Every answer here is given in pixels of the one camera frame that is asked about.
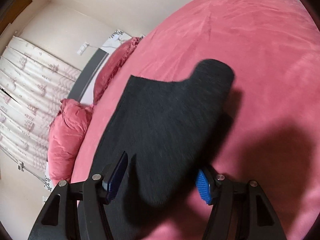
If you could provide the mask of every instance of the pink pillow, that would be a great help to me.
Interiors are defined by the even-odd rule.
[[[61,100],[57,117],[49,131],[49,176],[56,186],[60,180],[71,180],[78,151],[92,117],[92,108],[73,99]]]
[[[118,70],[123,66],[128,57],[136,49],[140,42],[140,38],[134,37],[116,49],[110,56],[107,63],[97,76],[93,89],[93,104],[96,105],[107,89],[111,79],[117,74]]]

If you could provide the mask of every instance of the white floral curtain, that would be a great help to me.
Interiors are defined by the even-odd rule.
[[[13,37],[0,57],[0,146],[44,172],[49,125],[80,70]]]

